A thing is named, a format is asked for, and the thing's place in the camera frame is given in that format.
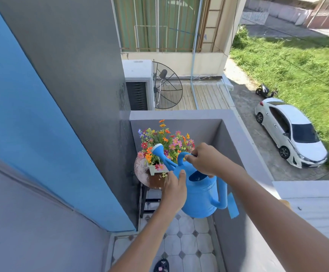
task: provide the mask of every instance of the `car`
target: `car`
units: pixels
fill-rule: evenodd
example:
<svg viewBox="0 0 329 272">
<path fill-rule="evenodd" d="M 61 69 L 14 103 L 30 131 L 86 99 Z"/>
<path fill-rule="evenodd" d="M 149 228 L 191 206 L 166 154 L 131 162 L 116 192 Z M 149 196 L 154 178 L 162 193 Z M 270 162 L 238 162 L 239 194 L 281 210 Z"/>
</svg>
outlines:
<svg viewBox="0 0 329 272">
<path fill-rule="evenodd" d="M 291 165 L 313 168 L 326 162 L 325 146 L 311 121 L 295 106 L 267 98 L 255 107 L 255 117 L 275 142 L 280 156 Z"/>
</svg>

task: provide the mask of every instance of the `black scooter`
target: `black scooter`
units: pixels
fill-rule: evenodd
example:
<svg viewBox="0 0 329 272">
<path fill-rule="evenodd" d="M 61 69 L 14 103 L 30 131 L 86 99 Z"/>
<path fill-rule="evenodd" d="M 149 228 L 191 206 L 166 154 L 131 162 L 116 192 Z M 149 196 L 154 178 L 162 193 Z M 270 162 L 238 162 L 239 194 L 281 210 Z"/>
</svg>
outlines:
<svg viewBox="0 0 329 272">
<path fill-rule="evenodd" d="M 271 98 L 278 94 L 278 91 L 272 91 L 271 94 L 268 95 L 269 91 L 270 90 L 268 89 L 268 87 L 264 85 L 264 83 L 262 83 L 260 87 L 255 90 L 255 93 L 257 95 L 261 95 L 264 98 Z"/>
</svg>

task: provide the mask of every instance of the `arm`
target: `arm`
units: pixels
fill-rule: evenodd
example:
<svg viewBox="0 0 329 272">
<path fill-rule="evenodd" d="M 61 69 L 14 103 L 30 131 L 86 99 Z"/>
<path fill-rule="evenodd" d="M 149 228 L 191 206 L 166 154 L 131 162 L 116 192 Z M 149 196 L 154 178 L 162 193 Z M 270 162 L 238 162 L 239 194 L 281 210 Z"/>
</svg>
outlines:
<svg viewBox="0 0 329 272">
<path fill-rule="evenodd" d="M 169 172 L 158 209 L 109 272 L 148 271 L 162 242 L 163 235 L 176 213 L 185 204 L 186 196 L 185 171 L 180 172 L 179 179 L 173 172 Z"/>
<path fill-rule="evenodd" d="M 277 200 L 244 168 L 214 147 L 201 143 L 185 158 L 207 175 L 218 175 L 232 187 L 245 212 L 283 268 L 297 272 L 329 271 L 329 239 Z"/>
</svg>

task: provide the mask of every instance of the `car tire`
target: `car tire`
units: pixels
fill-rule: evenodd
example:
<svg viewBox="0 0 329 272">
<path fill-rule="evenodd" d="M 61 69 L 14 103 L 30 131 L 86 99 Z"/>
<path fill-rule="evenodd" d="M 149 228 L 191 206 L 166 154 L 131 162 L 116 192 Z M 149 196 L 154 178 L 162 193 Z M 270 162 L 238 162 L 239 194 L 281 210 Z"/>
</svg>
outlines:
<svg viewBox="0 0 329 272">
<path fill-rule="evenodd" d="M 290 151 L 286 146 L 281 146 L 279 148 L 279 155 L 281 158 L 288 159 L 290 156 Z"/>
<path fill-rule="evenodd" d="M 261 112 L 259 112 L 257 115 L 256 115 L 256 122 L 258 122 L 259 124 L 261 124 L 263 122 L 263 119 L 264 119 L 264 116 Z"/>
</svg>

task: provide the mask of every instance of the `blue watering can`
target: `blue watering can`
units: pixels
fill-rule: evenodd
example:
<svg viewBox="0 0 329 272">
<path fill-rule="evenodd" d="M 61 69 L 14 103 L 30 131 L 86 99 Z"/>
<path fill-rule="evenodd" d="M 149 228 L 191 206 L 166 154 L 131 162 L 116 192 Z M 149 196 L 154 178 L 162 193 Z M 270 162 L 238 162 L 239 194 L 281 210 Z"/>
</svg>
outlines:
<svg viewBox="0 0 329 272">
<path fill-rule="evenodd" d="M 187 199 L 182 210 L 192 218 L 205 218 L 212 215 L 217 208 L 225 209 L 229 204 L 230 217 L 234 218 L 239 215 L 232 193 L 227 194 L 227 184 L 220 178 L 219 191 L 220 201 L 217 194 L 216 179 L 209 178 L 207 175 L 200 173 L 194 166 L 183 161 L 185 155 L 190 153 L 181 152 L 177 157 L 177 163 L 169 160 L 163 150 L 161 143 L 152 148 L 152 153 L 158 156 L 169 171 L 173 171 L 178 178 L 180 171 L 186 172 Z"/>
</svg>

